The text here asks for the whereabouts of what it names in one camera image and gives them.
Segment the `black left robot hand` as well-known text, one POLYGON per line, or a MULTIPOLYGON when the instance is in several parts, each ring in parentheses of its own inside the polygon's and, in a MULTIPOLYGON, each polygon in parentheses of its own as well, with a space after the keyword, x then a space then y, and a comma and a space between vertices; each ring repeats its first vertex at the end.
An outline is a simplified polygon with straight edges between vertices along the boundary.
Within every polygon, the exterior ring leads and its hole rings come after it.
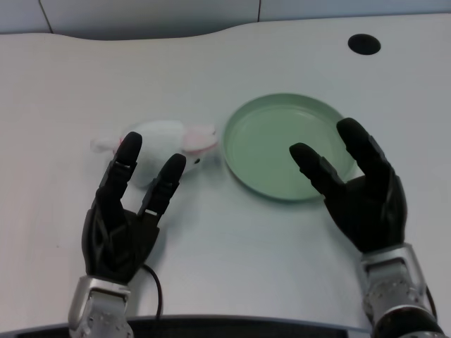
POLYGON ((89 276, 127 284, 144 265, 159 234, 158 223, 179 186, 186 165, 172 155, 151 181, 137 213, 124 209, 128 188, 142 148, 142 136, 130 132, 110 161, 82 231, 82 253, 89 276))

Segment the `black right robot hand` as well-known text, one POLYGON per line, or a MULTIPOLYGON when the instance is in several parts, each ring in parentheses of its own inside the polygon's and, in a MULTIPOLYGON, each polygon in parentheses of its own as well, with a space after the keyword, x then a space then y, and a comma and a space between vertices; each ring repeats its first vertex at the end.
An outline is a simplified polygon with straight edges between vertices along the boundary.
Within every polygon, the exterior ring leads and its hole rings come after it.
POLYGON ((400 178, 375 139, 356 120, 342 119, 336 128, 362 170, 361 177, 343 182, 323 156, 303 143, 290 147, 292 159, 323 195, 338 229, 360 252, 403 244, 407 202, 400 178))

